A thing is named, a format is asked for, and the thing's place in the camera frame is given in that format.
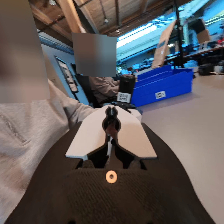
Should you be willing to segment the blue plastic bin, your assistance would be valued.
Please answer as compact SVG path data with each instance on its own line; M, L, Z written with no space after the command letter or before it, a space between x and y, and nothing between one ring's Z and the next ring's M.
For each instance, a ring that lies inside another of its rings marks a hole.
M171 65L137 76L131 104L136 107L176 97L192 91L193 68L173 69Z

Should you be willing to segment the framed wall board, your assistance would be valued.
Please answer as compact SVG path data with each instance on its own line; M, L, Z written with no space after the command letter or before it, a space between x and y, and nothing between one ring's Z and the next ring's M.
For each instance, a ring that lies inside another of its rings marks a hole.
M69 70L69 67L67 66L66 62L61 60L59 57L57 56L54 56L54 58L56 59L62 73L63 73L63 76L64 76L64 79L66 80L71 92L73 94L76 94L79 92L78 88L77 88L77 85L76 85L76 82L74 81L73 79L73 76L72 76L72 73L71 71Z

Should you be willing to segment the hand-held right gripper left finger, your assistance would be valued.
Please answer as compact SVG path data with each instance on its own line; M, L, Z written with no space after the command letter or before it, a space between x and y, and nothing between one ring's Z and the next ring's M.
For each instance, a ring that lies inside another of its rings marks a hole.
M87 160L95 150L106 144L106 132L103 123L107 118L107 106L87 116L81 123L65 156Z

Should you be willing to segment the black metal pole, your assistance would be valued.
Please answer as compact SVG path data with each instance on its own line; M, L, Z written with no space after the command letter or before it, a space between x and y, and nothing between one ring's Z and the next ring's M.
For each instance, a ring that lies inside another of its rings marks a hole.
M182 27L180 25L179 8L178 8L177 0L174 0L174 4L175 4L176 18L177 18L178 46L179 46L179 51L180 51L179 64L180 64L181 68L184 68L182 36L181 36Z

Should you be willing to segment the person's left forearm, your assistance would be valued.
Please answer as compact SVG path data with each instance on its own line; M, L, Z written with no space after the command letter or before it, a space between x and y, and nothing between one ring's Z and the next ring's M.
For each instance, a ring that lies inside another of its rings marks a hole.
M99 108L94 109L91 106L80 103L78 100L67 97L49 79L48 84L51 107L61 116L66 116L70 125L83 121L87 116L99 110Z

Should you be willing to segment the long workshop desk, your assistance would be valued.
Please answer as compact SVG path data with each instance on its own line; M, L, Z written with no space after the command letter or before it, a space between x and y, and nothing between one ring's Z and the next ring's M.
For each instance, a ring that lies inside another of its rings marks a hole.
M216 46L214 48L206 48L206 49L203 49L203 50L200 50L200 51L193 52L189 55L186 55L183 58L190 58L190 57L193 57L193 56L202 55L202 54L205 54L205 53L214 52L214 51L218 51L218 50L222 50L222 49L224 49L223 45L222 46Z

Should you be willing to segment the brown cardboard box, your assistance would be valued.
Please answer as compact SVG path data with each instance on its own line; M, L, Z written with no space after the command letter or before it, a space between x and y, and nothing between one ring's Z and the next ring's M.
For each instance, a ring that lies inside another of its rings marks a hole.
M167 49L168 49L168 41L170 38L170 35L174 29L174 26L176 24L176 19L162 32L159 43L156 47L155 53L154 53L154 59L153 63L151 65L152 69L159 68L163 66L165 57L167 55Z

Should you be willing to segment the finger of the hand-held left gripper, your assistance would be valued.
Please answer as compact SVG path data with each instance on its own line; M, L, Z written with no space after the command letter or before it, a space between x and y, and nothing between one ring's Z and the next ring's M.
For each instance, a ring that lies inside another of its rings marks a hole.
M140 122L142 119L142 110L140 109L127 109L129 113L131 113L134 117L136 117Z

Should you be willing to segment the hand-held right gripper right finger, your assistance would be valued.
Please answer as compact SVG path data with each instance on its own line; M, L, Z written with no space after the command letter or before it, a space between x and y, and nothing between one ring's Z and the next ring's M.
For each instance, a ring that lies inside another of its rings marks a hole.
M115 106L118 121L117 144L139 159L155 159L157 155L141 122L131 113Z

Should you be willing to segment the wooden beam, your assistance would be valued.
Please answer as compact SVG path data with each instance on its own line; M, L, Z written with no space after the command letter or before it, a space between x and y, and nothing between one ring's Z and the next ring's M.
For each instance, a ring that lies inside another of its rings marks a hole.
M58 0L67 23L73 33L86 33L72 0Z

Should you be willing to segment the black equipment case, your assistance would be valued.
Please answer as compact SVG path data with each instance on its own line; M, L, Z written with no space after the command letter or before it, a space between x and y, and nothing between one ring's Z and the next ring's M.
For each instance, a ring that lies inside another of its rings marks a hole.
M213 64L203 64L198 67L198 73L200 76L210 75L212 72L214 72Z

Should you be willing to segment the black office chair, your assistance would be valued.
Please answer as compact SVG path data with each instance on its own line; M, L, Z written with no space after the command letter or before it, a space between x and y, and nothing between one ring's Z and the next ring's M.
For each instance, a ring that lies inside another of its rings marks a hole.
M112 101L116 101L116 97L112 97L106 100L103 100L102 102L98 103L96 97L93 94L93 91L91 90L90 83L89 83L89 77L78 75L76 76L76 79L78 83L81 85L89 103L92 103L94 108L101 108L103 104L110 103Z

